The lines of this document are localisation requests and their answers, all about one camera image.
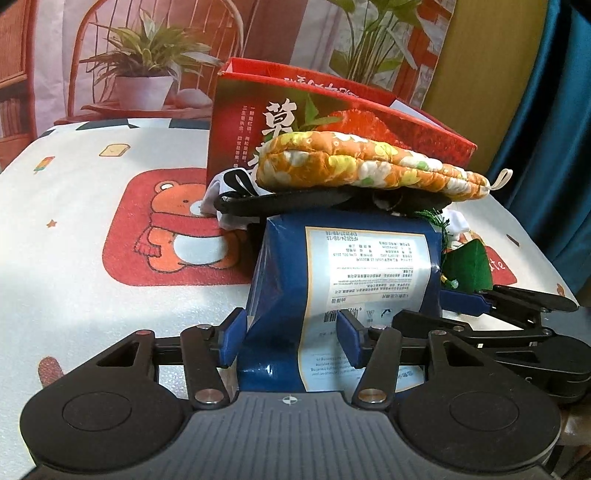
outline red square print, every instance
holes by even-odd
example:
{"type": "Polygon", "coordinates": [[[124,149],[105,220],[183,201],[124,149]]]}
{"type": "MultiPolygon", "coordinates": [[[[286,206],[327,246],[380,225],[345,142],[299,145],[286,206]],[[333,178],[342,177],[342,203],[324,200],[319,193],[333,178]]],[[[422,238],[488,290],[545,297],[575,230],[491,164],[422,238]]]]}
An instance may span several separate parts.
{"type": "Polygon", "coordinates": [[[513,285],[517,278],[504,260],[491,247],[485,246],[488,261],[491,267],[492,282],[494,285],[513,285]]]}
{"type": "Polygon", "coordinates": [[[127,185],[103,248],[103,265],[132,286],[251,282],[246,232],[200,213],[204,168],[150,170],[127,185]]]}

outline barcode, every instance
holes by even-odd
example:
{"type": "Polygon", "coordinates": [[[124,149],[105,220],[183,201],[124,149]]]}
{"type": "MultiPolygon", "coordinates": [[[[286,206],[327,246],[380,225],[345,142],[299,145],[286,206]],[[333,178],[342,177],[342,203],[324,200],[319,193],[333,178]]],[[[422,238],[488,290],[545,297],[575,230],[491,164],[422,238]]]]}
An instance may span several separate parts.
{"type": "MultiPolygon", "coordinates": [[[[359,314],[359,311],[361,310],[361,308],[356,308],[356,309],[348,309],[354,316],[355,318],[357,318],[357,315],[359,314]]],[[[330,312],[326,312],[324,314],[324,322],[336,322],[336,313],[337,310],[331,310],[330,312]]]]}
{"type": "Polygon", "coordinates": [[[331,310],[324,314],[324,322],[336,322],[336,310],[331,310]]]}

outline yellow wall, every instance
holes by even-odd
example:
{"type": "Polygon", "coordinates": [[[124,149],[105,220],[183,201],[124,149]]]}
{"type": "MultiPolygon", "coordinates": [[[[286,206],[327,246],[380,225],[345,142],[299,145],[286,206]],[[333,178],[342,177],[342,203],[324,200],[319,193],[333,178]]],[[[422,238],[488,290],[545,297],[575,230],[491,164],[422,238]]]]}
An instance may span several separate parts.
{"type": "Polygon", "coordinates": [[[478,145],[486,172],[527,85],[547,0],[457,0],[423,109],[478,145]]]}

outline product label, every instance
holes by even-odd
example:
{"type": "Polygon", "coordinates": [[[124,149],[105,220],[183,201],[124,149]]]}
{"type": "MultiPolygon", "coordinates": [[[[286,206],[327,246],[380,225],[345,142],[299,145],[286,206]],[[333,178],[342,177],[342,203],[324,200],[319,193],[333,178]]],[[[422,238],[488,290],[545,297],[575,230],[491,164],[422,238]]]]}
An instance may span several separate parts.
{"type": "MultiPolygon", "coordinates": [[[[306,227],[308,303],[298,363],[307,391],[342,390],[350,398],[363,374],[336,337],[336,311],[365,326],[390,325],[418,311],[431,271],[427,240],[415,233],[306,227]]],[[[420,367],[400,367],[397,391],[424,381],[420,367]]]]}

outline green tassel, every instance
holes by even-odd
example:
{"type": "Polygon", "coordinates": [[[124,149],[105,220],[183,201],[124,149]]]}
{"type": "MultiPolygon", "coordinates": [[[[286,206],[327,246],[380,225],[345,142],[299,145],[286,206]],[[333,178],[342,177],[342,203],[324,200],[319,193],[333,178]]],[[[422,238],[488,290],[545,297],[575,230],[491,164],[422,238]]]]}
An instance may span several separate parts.
{"type": "Polygon", "coordinates": [[[441,263],[445,260],[445,254],[447,250],[447,227],[449,226],[449,220],[442,217],[441,210],[419,210],[413,212],[411,216],[423,218],[431,225],[441,229],[441,263]]]}

